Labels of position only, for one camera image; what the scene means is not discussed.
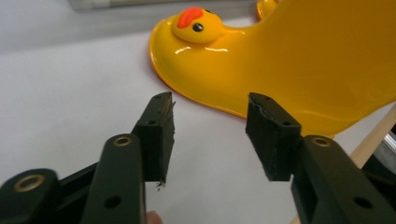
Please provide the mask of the wooden table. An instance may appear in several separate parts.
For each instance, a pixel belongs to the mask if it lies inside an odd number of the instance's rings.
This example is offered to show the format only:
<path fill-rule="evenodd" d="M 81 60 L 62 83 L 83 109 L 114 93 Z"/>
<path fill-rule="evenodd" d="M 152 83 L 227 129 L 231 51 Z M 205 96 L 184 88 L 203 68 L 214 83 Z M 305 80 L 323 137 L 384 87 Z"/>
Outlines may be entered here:
<path fill-rule="evenodd" d="M 389 112 L 375 125 L 357 148 L 350 154 L 350 159 L 352 159 L 359 168 L 362 168 L 374 154 L 376 148 L 380 145 L 395 123 L 396 104 L 390 108 Z"/>

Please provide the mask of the aluminium floor rail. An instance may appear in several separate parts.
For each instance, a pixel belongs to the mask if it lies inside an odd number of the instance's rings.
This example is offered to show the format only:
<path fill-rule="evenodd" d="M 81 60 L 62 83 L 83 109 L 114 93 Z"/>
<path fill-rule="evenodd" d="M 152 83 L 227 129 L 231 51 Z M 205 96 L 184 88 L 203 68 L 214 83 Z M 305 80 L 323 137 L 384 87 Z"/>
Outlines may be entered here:
<path fill-rule="evenodd" d="M 385 166 L 396 165 L 396 140 L 392 133 L 385 135 L 374 155 Z"/>

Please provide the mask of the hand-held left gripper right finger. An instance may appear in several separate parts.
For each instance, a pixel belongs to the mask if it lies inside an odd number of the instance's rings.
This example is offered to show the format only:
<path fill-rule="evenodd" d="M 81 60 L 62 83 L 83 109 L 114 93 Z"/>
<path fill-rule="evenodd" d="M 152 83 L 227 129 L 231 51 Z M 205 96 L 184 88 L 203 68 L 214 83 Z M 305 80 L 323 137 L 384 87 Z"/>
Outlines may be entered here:
<path fill-rule="evenodd" d="M 272 98 L 248 96 L 247 135 L 270 181 L 291 181 L 301 224 L 396 224 L 396 182 L 363 172 L 332 139 L 301 136 Z"/>

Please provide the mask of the yellow duck rain boot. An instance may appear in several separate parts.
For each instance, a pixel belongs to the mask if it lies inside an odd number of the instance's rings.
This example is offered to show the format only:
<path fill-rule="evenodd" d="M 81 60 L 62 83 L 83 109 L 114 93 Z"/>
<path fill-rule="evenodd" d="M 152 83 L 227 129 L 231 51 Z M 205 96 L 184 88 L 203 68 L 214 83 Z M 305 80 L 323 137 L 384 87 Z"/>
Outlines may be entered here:
<path fill-rule="evenodd" d="M 256 13 L 258 19 L 264 20 L 267 18 L 278 6 L 279 0 L 258 0 L 256 3 Z"/>
<path fill-rule="evenodd" d="M 332 136 L 396 102 L 396 0 L 279 0 L 242 28 L 191 7 L 155 26 L 149 56 L 199 104 L 245 117 L 257 92 L 305 134 Z"/>

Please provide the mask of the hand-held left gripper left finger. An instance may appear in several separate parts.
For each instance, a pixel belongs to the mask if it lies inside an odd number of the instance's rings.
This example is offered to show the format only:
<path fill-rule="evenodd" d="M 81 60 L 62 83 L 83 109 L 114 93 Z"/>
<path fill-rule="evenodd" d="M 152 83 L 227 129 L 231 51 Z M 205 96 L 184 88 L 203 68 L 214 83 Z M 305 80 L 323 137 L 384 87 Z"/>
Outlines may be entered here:
<path fill-rule="evenodd" d="M 171 92 L 153 96 L 130 133 L 106 140 L 80 224 L 148 224 L 147 182 L 164 184 L 174 144 Z"/>

